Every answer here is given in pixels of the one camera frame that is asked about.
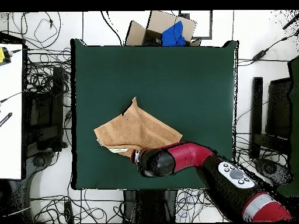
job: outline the cardboard box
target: cardboard box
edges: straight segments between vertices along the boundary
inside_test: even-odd
[[[196,22],[194,20],[188,20],[157,10],[151,11],[149,16],[146,29],[137,22],[133,20],[131,21],[130,27],[128,28],[126,46],[141,46],[145,43],[147,38],[162,40],[162,33],[179,21],[183,24],[182,36],[186,41],[186,46],[200,45],[200,38],[191,42],[192,35],[196,27]]]

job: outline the yellow device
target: yellow device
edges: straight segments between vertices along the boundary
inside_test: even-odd
[[[11,62],[11,55],[5,47],[0,47],[0,66],[9,64]]]

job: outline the power adapter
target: power adapter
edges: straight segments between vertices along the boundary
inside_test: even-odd
[[[275,43],[274,43],[273,45],[271,45],[269,48],[260,51],[259,53],[257,53],[257,54],[252,58],[252,63],[254,63],[254,62],[260,60],[262,57],[264,57],[264,56],[266,55],[267,51],[268,51],[271,47],[273,47],[275,44],[277,44],[278,42],[287,40],[287,39],[290,38],[290,37],[298,36],[298,35],[299,35],[299,29],[298,29],[293,35],[291,35],[291,36],[289,36],[289,37],[284,37],[284,38],[282,38],[281,40],[275,42]]]

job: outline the black cable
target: black cable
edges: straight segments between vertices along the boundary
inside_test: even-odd
[[[52,62],[50,62],[49,55],[44,54],[44,56],[47,58],[47,62],[43,62],[42,55],[40,55],[40,62],[39,63],[33,63],[31,59],[28,57],[28,73],[27,73],[27,81],[28,85],[30,86],[31,90],[35,90],[36,93],[49,93],[54,97],[57,97],[57,95],[54,95],[52,93],[52,84],[53,84],[53,69],[54,67],[57,67],[56,65],[53,65]],[[65,62],[62,62],[60,64],[61,67],[64,68],[66,74],[69,74],[69,59]],[[64,94],[68,94],[69,92],[69,82],[65,79],[64,80]]]
[[[46,205],[43,209],[41,209],[41,211],[40,211],[36,216],[34,216],[34,223],[38,220],[39,216],[40,216],[42,213],[48,213],[48,214],[49,214],[49,211],[50,211],[50,210],[51,210],[51,211],[56,211],[56,213],[57,213],[57,215],[58,215],[58,218],[59,218],[60,216],[64,216],[63,213],[60,213],[60,212],[59,212],[59,210],[58,210],[58,208],[57,208],[57,206],[56,206],[56,203],[58,203],[58,202],[60,202],[60,201],[65,201],[65,199],[71,201],[74,205],[80,207],[81,210],[83,209],[84,211],[82,211],[81,213],[86,212],[86,213],[88,214],[88,216],[90,216],[90,217],[95,221],[95,223],[97,223],[95,217],[94,217],[91,213],[88,213],[88,210],[86,210],[82,205],[78,205],[78,204],[76,204],[76,203],[75,203],[69,196],[63,196],[61,199],[58,199],[58,200],[56,200],[56,201],[51,200],[51,201],[48,203],[48,205]],[[55,206],[56,209],[55,209],[55,210],[54,210],[54,209],[49,209],[50,206]]]
[[[284,37],[282,38],[281,40],[278,40],[277,42],[275,42],[274,44],[272,44],[270,47],[268,47],[267,49],[265,50],[262,50],[260,51],[259,53],[257,53],[253,58],[252,58],[252,62],[250,64],[253,64],[254,62],[256,61],[259,61],[262,57],[264,57],[266,55],[266,53],[269,51],[269,49],[271,49],[273,46],[275,46],[277,43],[281,42],[281,41],[284,41],[284,40],[287,40],[291,37],[294,37],[294,36],[298,36],[299,35],[299,29],[292,35],[288,36],[288,37]]]
[[[82,189],[80,190],[80,223],[82,223]]]
[[[67,191],[68,191],[68,197],[69,197],[69,186],[71,185],[71,181],[72,181],[72,172],[71,172],[71,178],[70,178],[70,180],[69,180],[68,188],[67,188]]]
[[[244,160],[244,162],[246,162],[246,163],[248,164],[248,166],[252,166],[251,164],[252,164],[253,160],[249,163],[249,162],[246,161],[242,156],[240,156],[240,158],[242,158],[242,160]]]
[[[8,28],[7,28],[7,30],[0,31],[0,33],[7,32],[7,34],[9,34],[9,32],[11,32],[11,33],[15,33],[15,34],[20,34],[20,33],[14,32],[14,31],[9,31],[9,14],[8,14],[8,19],[7,19],[7,21],[8,21]]]
[[[249,64],[245,64],[245,65],[239,65],[238,64],[238,66],[248,66],[248,65],[250,65],[250,64],[253,64],[255,61],[252,61],[251,63],[249,63]]]
[[[49,165],[49,167],[50,167],[50,166],[54,166],[54,165],[57,163],[57,161],[58,161],[58,157],[59,157],[59,153],[57,154],[56,162],[54,162],[53,164]]]
[[[54,212],[57,213],[57,211],[56,211],[55,209],[49,209],[49,206],[52,206],[52,205],[54,205],[54,204],[56,204],[56,202],[53,203],[52,201],[50,201],[44,208],[42,208],[42,209],[40,210],[40,212],[34,216],[34,218],[33,218],[33,223],[36,223],[36,222],[37,222],[37,220],[39,219],[39,217],[40,217],[41,214],[43,214],[43,213],[48,213],[49,216],[50,216],[50,218],[51,218],[51,220],[53,221],[52,224],[54,224],[54,223],[55,223],[55,220],[53,219],[52,215],[49,213],[49,211],[54,211]]]
[[[115,30],[111,27],[111,25],[107,22],[106,18],[104,17],[103,11],[101,11],[100,13],[102,14],[102,17],[103,17],[104,21],[106,22],[106,24],[111,28],[113,33],[116,34],[117,38],[119,38],[120,46],[123,46],[122,43],[121,43],[121,39],[120,39],[119,35],[115,32]]]
[[[175,23],[176,23],[176,18],[178,18],[171,10],[171,13],[175,16]],[[173,25],[173,36],[175,37],[175,24]]]
[[[253,59],[244,59],[244,58],[237,58],[236,60],[241,61],[241,62],[253,61]],[[259,61],[264,61],[264,62],[290,62],[290,60],[279,60],[279,59],[259,59]]]
[[[107,220],[106,223],[109,223],[109,222],[110,222],[114,217],[116,217],[116,216],[122,218],[122,220],[124,220],[124,221],[128,221],[129,223],[131,222],[129,219],[127,219],[127,218],[124,217],[124,214],[123,214],[123,213],[121,213],[122,215],[119,215],[119,213],[121,212],[121,206],[122,206],[124,203],[125,203],[125,202],[121,202],[119,207],[116,207],[116,206],[113,207],[113,211],[114,211],[115,215],[113,215],[111,218],[109,218],[109,220]]]
[[[9,13],[7,14],[7,34],[9,34]]]
[[[235,24],[235,11],[232,11],[232,33],[231,33],[231,40],[234,40],[234,24]]]
[[[13,19],[13,23],[15,24],[16,28],[19,30],[19,33],[17,33],[17,32],[12,32],[12,31],[11,31],[11,33],[15,33],[15,34],[19,34],[19,35],[21,35],[21,36],[22,36],[22,39],[26,40],[27,42],[29,42],[30,44],[32,44],[33,46],[35,46],[35,47],[37,47],[37,48],[39,48],[39,49],[46,49],[46,48],[50,47],[51,45],[53,45],[53,44],[57,41],[57,39],[58,39],[58,37],[59,37],[59,35],[60,35],[60,30],[61,30],[61,17],[60,17],[59,12],[57,12],[57,13],[58,13],[58,17],[59,17],[59,20],[60,20],[60,26],[59,26],[59,29],[58,29],[58,33],[56,33],[56,34],[57,34],[57,37],[55,38],[55,40],[54,40],[50,45],[47,45],[47,46],[43,46],[42,43],[44,43],[44,42],[47,41],[48,39],[54,37],[56,34],[55,34],[54,36],[49,37],[47,40],[42,41],[42,42],[39,41],[38,39],[35,40],[35,39],[33,39],[33,38],[28,38],[28,37],[25,37],[25,36],[24,36],[24,34],[26,34],[26,33],[27,33],[27,30],[28,30],[28,25],[27,25],[27,20],[26,20],[26,15],[27,15],[28,13],[30,13],[30,12],[25,12],[25,13],[23,13],[23,15],[22,15],[22,17],[21,17],[21,29],[19,29],[19,28],[17,27],[17,25],[16,25],[16,23],[15,23],[15,21],[14,21],[14,18],[12,17],[12,19]],[[45,12],[45,13],[48,15],[48,17],[49,17],[49,19],[50,19],[50,20],[49,20],[50,27],[52,27],[52,26],[55,27],[55,25],[53,24],[53,21],[52,21],[50,15],[49,15],[47,12]],[[23,33],[23,18],[24,18],[24,20],[25,20],[25,24],[26,24],[26,32],[24,32],[24,33]],[[32,43],[32,42],[29,41],[29,40],[32,40],[32,41],[35,41],[35,42],[39,42],[39,43],[41,44],[42,47],[39,47],[39,46],[35,45],[34,43]]]
[[[9,97],[6,98],[6,99],[0,100],[0,103],[6,102],[6,101],[9,100],[11,97],[14,97],[14,96],[19,95],[19,94],[24,93],[24,92],[28,92],[28,90],[26,89],[26,90],[24,90],[24,91],[22,91],[22,92],[19,92],[19,93],[16,93],[16,94],[12,95],[12,96],[9,96]]]
[[[11,51],[12,53],[18,53],[19,51],[30,51],[29,48],[25,48],[25,49],[18,49],[18,50],[13,50]]]
[[[281,156],[284,158],[284,160],[286,161],[286,165],[288,166],[287,158],[286,158],[282,153],[279,153],[278,151],[276,151],[276,150],[274,150],[274,149],[270,149],[270,148],[261,148],[261,147],[259,147],[258,145],[255,145],[254,143],[250,143],[250,142],[249,142],[248,140],[246,140],[245,138],[241,138],[241,139],[247,141],[248,143],[239,142],[239,141],[237,141],[237,142],[238,142],[238,143],[241,143],[241,144],[246,144],[246,145],[252,145],[252,146],[255,146],[255,147],[259,148],[261,151],[275,152],[275,153],[277,153],[278,155],[281,155]]]
[[[128,223],[131,223],[131,220],[129,220],[129,219],[125,216],[125,214],[123,213],[123,210],[121,209],[121,206],[123,206],[124,203],[125,203],[124,201],[121,202],[121,203],[120,203],[120,206],[119,206],[119,212],[120,212],[121,218],[122,218],[123,220],[127,221]]]
[[[66,128],[66,126],[67,126],[67,124],[69,123],[71,121],[71,118],[65,118],[65,120],[64,120],[64,130],[65,130],[65,134],[67,135],[67,140],[68,140],[68,143],[72,146],[72,143],[69,141],[69,139],[68,139],[68,133],[67,133],[67,128]]]
[[[250,112],[251,110],[252,110],[252,108],[250,108],[248,111],[246,111],[246,112],[244,112],[243,114],[241,114],[241,115],[238,117],[238,119],[237,119],[237,121],[236,121],[236,124],[238,123],[239,119],[240,119],[244,114]]]
[[[114,26],[113,23],[112,23],[112,21],[111,21],[111,19],[110,19],[110,17],[109,17],[108,11],[106,11],[106,13],[107,13],[108,19],[110,20],[111,25]]]
[[[88,202],[87,202],[87,200],[86,200],[86,191],[87,191],[87,189],[85,189],[85,192],[84,192],[84,201],[86,202],[87,207],[88,207],[89,211],[91,212],[91,208],[89,207],[89,204],[88,204]]]
[[[82,41],[84,37],[84,11],[82,11]]]
[[[54,195],[54,196],[48,196],[48,197],[41,197],[41,198],[31,198],[30,201],[57,201],[58,199],[55,199],[54,197],[65,197],[64,195]],[[90,201],[90,202],[123,202],[124,200],[113,200],[113,199],[84,199],[84,201]],[[80,199],[73,199],[75,202],[80,202]]]
[[[178,215],[180,217],[180,220],[182,218],[185,219],[185,222],[186,222],[186,218],[187,216],[189,217],[189,222],[193,222],[194,219],[196,218],[196,216],[198,215],[194,215],[195,213],[195,205],[196,204],[201,204],[201,205],[212,205],[212,203],[206,203],[206,202],[201,202],[200,200],[200,196],[203,195],[203,190],[200,189],[195,189],[195,190],[192,190],[192,189],[187,189],[187,190],[182,190],[180,193],[177,194],[177,202],[176,202],[176,205],[175,205],[175,209],[176,209],[176,212],[175,212],[175,215]],[[190,217],[190,211],[193,209],[193,215],[192,217]],[[180,215],[180,211],[181,210],[184,210],[186,211],[187,213],[184,213],[183,215]]]

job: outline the power cord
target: power cord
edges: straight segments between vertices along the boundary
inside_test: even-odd
[[[68,143],[72,146],[72,143],[71,143],[71,142],[69,141],[69,139],[68,139],[68,133],[67,133],[67,125],[68,125],[68,123],[71,121],[71,118],[72,118],[72,110],[70,110],[70,111],[67,112],[67,115],[65,116],[65,120],[64,120],[64,130],[65,130],[65,134],[67,135]]]
[[[109,12],[106,11],[106,13],[107,13],[108,19],[110,20],[111,25],[114,26],[113,23],[112,23],[112,21],[111,21],[111,19],[110,19],[110,17],[109,17]]]
[[[39,49],[46,49],[46,48],[50,47],[51,45],[53,45],[53,44],[57,41],[57,39],[58,39],[58,37],[59,37],[59,35],[60,35],[60,30],[61,30],[61,17],[60,17],[59,12],[57,12],[57,13],[58,13],[58,17],[59,17],[59,21],[60,21],[60,26],[59,26],[58,31],[57,31],[57,28],[55,27],[55,25],[54,25],[54,23],[53,23],[52,18],[50,17],[50,15],[49,15],[47,12],[45,12],[45,13],[46,13],[46,15],[49,17],[49,21],[46,20],[46,19],[42,19],[42,20],[40,21],[40,23],[41,23],[43,20],[46,20],[46,21],[49,22],[49,24],[50,24],[50,28],[52,28],[52,27],[54,26],[55,29],[56,29],[56,33],[53,34],[51,37],[47,38],[47,39],[44,40],[44,41],[39,41],[39,40],[36,38],[36,31],[37,31],[37,29],[39,28],[40,23],[39,23],[39,25],[36,27],[36,29],[35,29],[35,31],[34,31],[34,36],[35,36],[36,39],[28,38],[28,37],[25,37],[25,36],[24,36],[24,35],[27,33],[27,31],[28,31],[28,25],[27,25],[26,15],[29,14],[29,13],[31,13],[31,12],[24,12],[24,13],[23,13],[23,15],[22,15],[22,17],[21,17],[21,28],[18,28],[18,26],[16,25],[15,20],[14,20],[14,17],[13,17],[13,14],[12,14],[13,24],[16,26],[16,28],[18,29],[19,33],[18,33],[18,32],[14,32],[14,31],[9,31],[9,32],[21,35],[21,36],[22,36],[22,39],[26,40],[27,42],[29,42],[30,44],[32,44],[33,46],[35,46],[35,47],[37,47],[37,48],[39,48]],[[23,32],[23,19],[25,20],[25,24],[26,24],[26,31],[25,31],[25,32]],[[49,40],[50,38],[54,37],[56,34],[57,34],[57,37],[55,38],[55,40],[54,40],[50,45],[43,46],[42,43],[44,43],[44,42],[46,42],[47,40]],[[31,40],[31,41],[35,41],[35,42],[40,43],[40,44],[41,44],[41,47],[35,45],[35,44],[32,43],[30,40]]]
[[[250,112],[251,110],[252,110],[252,108],[250,108],[248,111],[246,111],[246,112],[244,112],[243,114],[241,114],[241,115],[238,117],[238,119],[237,119],[237,121],[236,121],[236,124],[238,123],[239,119],[240,119],[242,116],[244,116],[246,113]]]
[[[294,37],[294,36],[298,36],[299,35],[299,29],[292,35],[288,36],[288,37],[284,37],[282,38],[281,40],[275,42],[274,44],[272,44],[270,47],[268,47],[267,49],[265,50],[262,50],[260,51],[259,53],[257,53],[253,58],[252,58],[252,62],[249,63],[249,64],[245,64],[245,65],[238,65],[238,66],[248,66],[250,64],[253,64],[254,62],[260,60],[262,57],[264,57],[266,55],[266,53],[269,51],[269,49],[271,49],[273,46],[275,46],[277,43],[281,42],[281,41],[284,41],[284,40],[287,40],[291,37]]]
[[[195,211],[196,205],[201,207],[198,211]],[[204,207],[215,207],[205,195],[204,189],[183,189],[176,197],[176,221],[186,222],[189,218],[189,222],[194,222]]]
[[[171,10],[171,13],[175,16],[175,23],[176,23],[176,18],[178,18]],[[173,25],[173,36],[175,37],[175,24]]]
[[[119,35],[116,33],[116,31],[111,27],[111,25],[107,22],[106,18],[104,17],[103,11],[101,11],[100,13],[102,14],[102,17],[103,17],[104,21],[106,22],[106,24],[111,28],[113,33],[116,34],[117,38],[119,38],[120,46],[123,46],[122,43],[121,43],[121,39],[120,39]]]
[[[21,94],[21,93],[24,93],[24,92],[29,92],[29,90],[24,90],[24,91],[22,91],[22,92],[19,92],[19,93],[16,93],[16,94],[12,95],[12,96],[9,96],[9,97],[6,98],[6,99],[0,100],[0,106],[1,106],[1,104],[2,104],[3,102],[6,102],[6,101],[9,100],[10,98],[12,98],[12,97],[14,97],[14,96],[16,96],[16,95],[19,95],[19,94]]]
[[[60,212],[60,210],[57,207],[57,203],[61,203],[61,204],[62,204],[62,202],[65,203],[65,200],[71,201],[71,203],[73,203],[74,205],[76,205],[77,207],[80,208],[80,213],[75,214],[73,216],[74,220],[78,220],[79,221],[76,224],[81,224],[82,220],[86,219],[87,217],[91,217],[95,223],[98,223],[97,220],[101,220],[103,218],[105,219],[105,223],[109,223],[112,219],[114,219],[117,216],[120,217],[120,218],[122,218],[122,219],[124,219],[125,221],[128,221],[128,219],[125,218],[124,214],[121,211],[121,206],[125,203],[125,201],[122,201],[120,203],[119,207],[117,207],[117,206],[113,207],[113,211],[115,212],[115,215],[113,215],[111,218],[108,219],[107,213],[103,209],[101,209],[101,208],[90,208],[88,206],[88,209],[86,209],[85,207],[82,206],[82,203],[77,204],[75,202],[75,200],[73,200],[70,196],[57,195],[57,196],[52,196],[52,197],[53,197],[53,199],[44,208],[42,208],[41,211],[38,214],[36,214],[34,216],[34,223],[36,223],[38,221],[38,219],[41,216],[41,214],[48,214],[48,216],[51,218],[49,220],[43,221],[42,223],[52,222],[52,224],[55,224],[55,222],[58,221],[58,224],[64,224],[64,223],[62,223],[60,221],[60,217],[61,216],[64,216],[65,222],[67,223],[68,220],[69,220],[69,217],[70,217],[69,212],[63,212],[62,213],[62,212]],[[34,200],[43,200],[43,199],[44,198],[30,199],[30,200],[34,201]],[[95,211],[101,211],[103,213],[103,216],[102,217],[95,217],[93,215],[93,213]],[[56,216],[55,219],[53,218],[53,216],[51,215],[50,212],[54,212],[55,213],[55,216]]]

